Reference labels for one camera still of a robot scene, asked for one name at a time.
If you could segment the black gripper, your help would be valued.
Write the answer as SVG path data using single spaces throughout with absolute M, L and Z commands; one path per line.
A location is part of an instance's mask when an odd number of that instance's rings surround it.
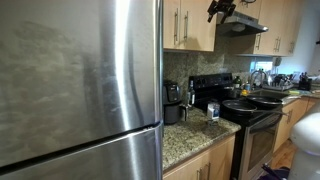
M 212 21 L 213 16 L 222 12 L 223 16 L 220 20 L 220 23 L 223 24 L 227 17 L 231 16 L 236 8 L 236 5 L 233 3 L 233 0 L 212 0 L 208 12 L 208 22 Z

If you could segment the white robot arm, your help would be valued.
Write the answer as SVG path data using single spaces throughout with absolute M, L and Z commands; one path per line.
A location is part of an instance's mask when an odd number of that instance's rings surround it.
M 207 12 L 208 22 L 210 23 L 213 16 L 218 12 L 223 12 L 222 23 L 226 17 L 231 16 L 236 5 L 233 0 L 212 0 Z M 250 105 L 244 101 L 227 100 L 223 101 L 222 110 L 249 113 L 258 112 L 253 109 L 242 109 Z M 306 113 L 293 127 L 290 135 L 293 144 L 298 147 L 294 155 L 293 164 L 290 171 L 285 169 L 271 169 L 263 164 L 261 169 L 267 172 L 266 175 L 260 175 L 254 180 L 320 180 L 320 104 L 316 103 L 310 111 Z

